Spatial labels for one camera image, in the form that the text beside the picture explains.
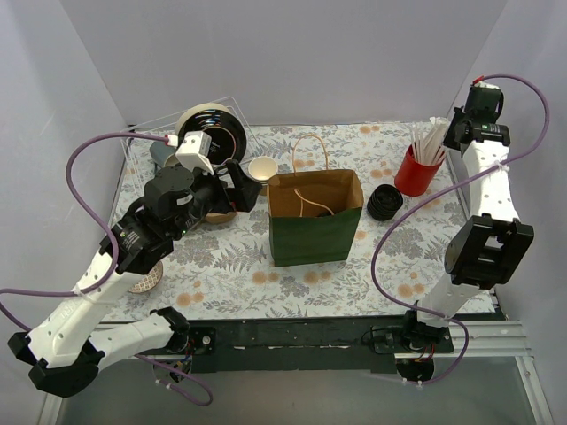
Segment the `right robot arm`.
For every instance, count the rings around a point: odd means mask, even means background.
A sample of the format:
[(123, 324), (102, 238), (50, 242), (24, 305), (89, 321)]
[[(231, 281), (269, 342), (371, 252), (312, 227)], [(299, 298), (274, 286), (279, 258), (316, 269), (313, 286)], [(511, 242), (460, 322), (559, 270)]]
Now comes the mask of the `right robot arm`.
[(508, 170), (509, 129), (500, 125), (504, 95), (486, 82), (471, 85), (466, 103), (454, 111), (446, 148), (458, 151), (471, 183), (470, 214), (446, 249), (445, 273), (406, 312), (400, 331), (412, 352), (448, 338), (448, 321), (473, 297), (507, 283), (534, 238), (513, 205)]

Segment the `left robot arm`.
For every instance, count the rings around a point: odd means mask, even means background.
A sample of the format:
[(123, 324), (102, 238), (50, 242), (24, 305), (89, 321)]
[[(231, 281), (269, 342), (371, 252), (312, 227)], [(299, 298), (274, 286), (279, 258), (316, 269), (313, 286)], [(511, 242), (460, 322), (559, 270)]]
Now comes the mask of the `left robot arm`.
[(97, 325), (207, 214), (253, 209), (260, 183), (235, 160), (226, 167), (231, 183), (181, 165), (159, 170), (101, 242), (71, 294), (43, 323), (9, 339), (15, 357), (31, 366), (28, 376), (38, 390), (72, 397), (118, 361), (153, 349), (186, 350), (190, 324), (172, 307), (106, 331)]

